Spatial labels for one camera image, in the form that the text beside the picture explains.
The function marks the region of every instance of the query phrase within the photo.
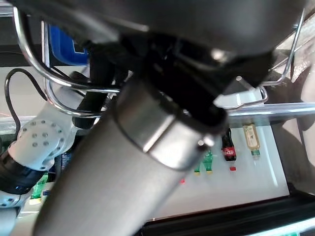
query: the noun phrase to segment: bottle label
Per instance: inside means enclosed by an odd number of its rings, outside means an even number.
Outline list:
[[[222,151],[224,156],[236,156],[234,147],[224,147]]]
[[[247,144],[249,148],[257,148],[258,147],[258,142],[257,142],[257,137],[254,132],[253,126],[244,126],[244,131],[245,131],[245,136],[247,139]]]

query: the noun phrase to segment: metal cylinder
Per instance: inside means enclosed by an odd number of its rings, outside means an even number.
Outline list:
[[[132,78],[76,150],[34,235],[133,235],[212,140],[203,125]]]

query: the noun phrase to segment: silver metal tube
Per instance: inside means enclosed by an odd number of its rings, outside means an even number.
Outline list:
[[[134,235],[213,145],[207,128],[133,80],[74,153],[33,235]]]
[[[0,17],[12,17],[13,6],[6,1],[0,0]]]
[[[294,53],[295,53],[295,47],[297,45],[297,41],[299,39],[299,36],[300,36],[300,32],[301,32],[301,28],[302,28],[302,24],[304,22],[304,17],[305,17],[305,10],[303,9],[302,11],[302,15],[301,15],[301,18],[300,18],[300,21],[299,21],[299,25],[296,29],[296,33],[295,33],[295,37],[294,37],[294,40],[293,40],[293,43],[292,43],[292,47],[291,47],[291,52],[289,54],[289,57],[287,59],[287,62],[286,62],[286,65],[285,65],[285,68],[284,68],[284,71],[282,73],[282,75],[280,76],[280,78],[276,81],[266,81],[266,82],[263,82],[261,85],[262,86],[276,86],[276,85],[279,85],[282,83],[282,81],[285,79],[289,69],[290,69],[290,66],[291,66],[291,62],[293,60],[293,56],[294,56]]]
[[[315,103],[281,103],[265,104],[259,107],[244,107],[237,111],[229,111],[229,117],[243,118],[246,117],[281,117],[281,116],[302,116],[315,113]]]
[[[46,93],[48,102],[51,105],[53,105],[56,109],[61,111],[62,113],[71,115],[73,117],[81,117],[81,118],[97,118],[97,117],[101,117],[102,115],[102,112],[95,113],[95,112],[89,112],[89,111],[82,111],[82,110],[77,110],[77,109],[64,105],[55,96],[53,88],[52,88],[52,83],[49,80],[45,80],[45,93]]]
[[[253,101],[253,102],[245,102],[245,103],[242,103],[242,104],[235,106],[235,107],[226,108],[226,110],[227,111],[235,111],[235,110],[241,109],[243,107],[258,105],[258,104],[262,104],[262,103],[267,102],[268,101],[268,93],[267,93],[266,89],[264,87],[259,87],[259,90],[262,94],[262,98],[260,100]]]
[[[17,32],[18,43],[24,54],[26,60],[32,65],[38,73],[44,76],[46,79],[55,82],[61,86],[70,87],[72,89],[82,89],[92,92],[102,93],[118,93],[120,90],[116,86],[100,87],[91,86],[90,83],[77,83],[75,81],[69,81],[63,78],[60,74],[50,70],[45,64],[40,62],[34,53],[34,50],[30,44],[30,33],[26,28],[26,15],[20,12],[16,7],[13,9],[14,25]]]

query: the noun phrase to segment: shelf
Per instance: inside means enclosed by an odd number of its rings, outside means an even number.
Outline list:
[[[0,17],[12,17],[13,6],[6,1],[0,0]]]
[[[237,170],[229,170],[221,151],[221,139],[213,152],[213,173],[201,166],[201,175],[193,171],[167,199],[154,218],[185,215],[193,212],[259,202],[289,195],[277,145],[270,126],[257,127],[260,159],[254,160],[247,148],[242,128],[232,129]]]

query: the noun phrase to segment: green bottle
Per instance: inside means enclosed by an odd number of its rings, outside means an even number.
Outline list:
[[[198,166],[193,170],[193,173],[195,174],[195,176],[199,176],[199,175],[200,175],[200,163],[199,163]]]
[[[212,159],[213,159],[212,152],[208,151],[202,160],[202,164],[206,168],[207,174],[209,175],[212,174]],[[200,164],[201,163],[199,163],[198,166],[196,166],[195,169],[193,170],[196,176],[200,175]]]
[[[36,185],[33,187],[33,193],[31,195],[31,199],[39,199],[41,192],[44,189],[45,183],[48,180],[48,173],[45,173],[42,178],[36,183]]]
[[[206,168],[207,174],[212,174],[212,160],[213,160],[213,156],[212,156],[212,152],[209,151],[203,161],[202,164],[204,165],[204,167]]]

